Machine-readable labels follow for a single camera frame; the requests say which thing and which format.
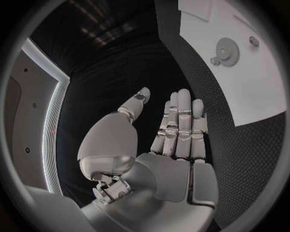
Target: gray gear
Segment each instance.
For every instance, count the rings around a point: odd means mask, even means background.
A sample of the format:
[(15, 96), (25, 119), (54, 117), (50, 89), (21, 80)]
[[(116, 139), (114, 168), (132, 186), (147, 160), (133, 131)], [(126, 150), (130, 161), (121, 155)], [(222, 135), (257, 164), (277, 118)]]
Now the gray gear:
[(240, 58), (239, 47), (236, 42), (230, 38), (221, 38), (218, 41), (216, 54), (220, 63), (227, 67), (235, 65)]

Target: white panel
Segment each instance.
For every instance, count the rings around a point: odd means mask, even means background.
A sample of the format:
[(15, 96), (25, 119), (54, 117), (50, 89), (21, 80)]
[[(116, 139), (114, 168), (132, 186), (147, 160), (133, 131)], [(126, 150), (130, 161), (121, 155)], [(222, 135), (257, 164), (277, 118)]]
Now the white panel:
[[(213, 1), (209, 22), (182, 12), (180, 35), (214, 74), (228, 101), (235, 126), (286, 110), (282, 78), (269, 47), (247, 19), (227, 2)], [(249, 43), (250, 36), (259, 40), (259, 47)], [(216, 56), (216, 44), (223, 37), (233, 39), (240, 48), (240, 60), (233, 67), (210, 63), (210, 58)]]
[(213, 0), (179, 0), (178, 9), (209, 21)]

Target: dark mesh surface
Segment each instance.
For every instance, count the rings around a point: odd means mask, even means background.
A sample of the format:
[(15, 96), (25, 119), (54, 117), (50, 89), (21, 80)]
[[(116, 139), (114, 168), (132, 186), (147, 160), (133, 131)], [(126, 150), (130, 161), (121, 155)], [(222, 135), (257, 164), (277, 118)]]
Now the dark mesh surface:
[(248, 209), (269, 180), (283, 142), (285, 113), (235, 127), (213, 74), (179, 36), (181, 13), (177, 1), (156, 0), (155, 3), (159, 36), (181, 67), (195, 97), (205, 104), (219, 186), (216, 221), (224, 228)]

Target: led light strip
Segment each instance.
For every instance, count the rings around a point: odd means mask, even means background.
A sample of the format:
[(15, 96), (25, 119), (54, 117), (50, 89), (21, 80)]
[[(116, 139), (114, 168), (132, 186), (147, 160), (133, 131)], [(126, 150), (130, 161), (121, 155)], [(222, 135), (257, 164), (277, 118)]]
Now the led light strip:
[(46, 111), (42, 139), (42, 162), (46, 186), (49, 192), (62, 195), (56, 165), (56, 135), (62, 102), (70, 78), (57, 67), (30, 39), (22, 46), (23, 52), (40, 68), (58, 81)]

